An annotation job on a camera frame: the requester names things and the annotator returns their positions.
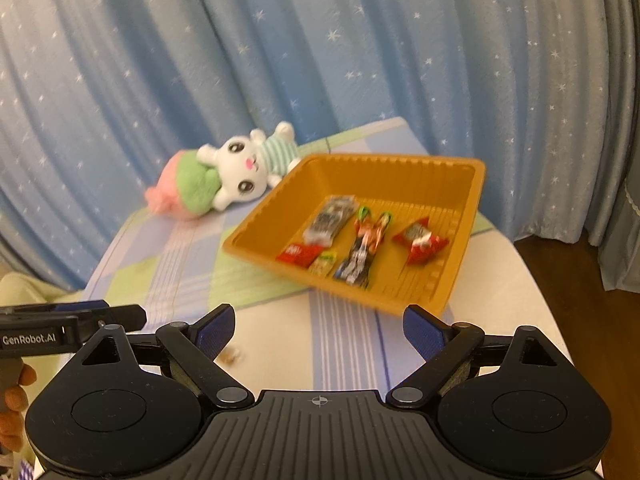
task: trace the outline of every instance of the hand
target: hand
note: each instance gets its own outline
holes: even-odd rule
[[[4,402],[9,411],[0,413],[0,444],[13,452],[22,449],[24,432],[24,417],[22,412],[27,409],[29,402],[27,394],[21,386],[30,386],[36,381],[36,371],[29,365],[24,365],[20,372],[17,386],[11,386],[4,392]]]

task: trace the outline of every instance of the yellow plastic bin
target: yellow plastic bin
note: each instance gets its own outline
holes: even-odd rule
[[[283,277],[348,300],[401,315],[419,304],[435,316],[446,307],[471,229],[484,182],[485,166],[472,158],[406,155],[311,155],[304,158],[225,241],[223,249]],[[354,216],[335,237],[338,262],[327,277],[279,262],[329,197],[353,195],[374,218],[389,211],[393,219],[363,290],[333,278],[355,239]],[[429,217],[429,229],[450,243],[419,266],[407,266],[407,248],[392,237],[411,222]]]

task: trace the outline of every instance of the snack package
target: snack package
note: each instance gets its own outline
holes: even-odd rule
[[[357,208],[358,203],[353,196],[336,196],[327,200],[318,216],[305,229],[302,235],[305,244],[331,247],[335,235],[340,232]]]
[[[309,267],[309,272],[316,276],[325,277],[334,268],[338,254],[335,251],[323,251]]]
[[[349,257],[335,271],[334,278],[362,288],[369,286],[369,269],[391,223],[391,213],[383,212],[373,223],[371,210],[361,207],[355,221],[356,239]]]
[[[289,244],[276,260],[307,269],[322,251],[324,247],[319,245]]]
[[[427,229],[428,218],[420,218],[393,237],[393,241],[409,249],[407,264],[422,264],[449,244]]]

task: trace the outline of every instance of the brown floor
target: brown floor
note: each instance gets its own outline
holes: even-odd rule
[[[605,292],[596,248],[526,238],[516,248],[551,309],[578,370],[609,406],[607,480],[640,479],[640,294]]]

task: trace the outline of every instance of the plush toy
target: plush toy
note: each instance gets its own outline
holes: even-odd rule
[[[149,210],[178,220],[191,220],[209,212],[220,190],[216,168],[200,164],[197,150],[181,150],[162,170],[158,184],[145,192]]]
[[[281,122],[271,137],[252,130],[249,137],[231,137],[220,149],[202,146],[197,159],[215,168],[222,186],[212,201],[217,211],[232,202],[248,202],[275,187],[299,163],[298,147],[292,124]]]

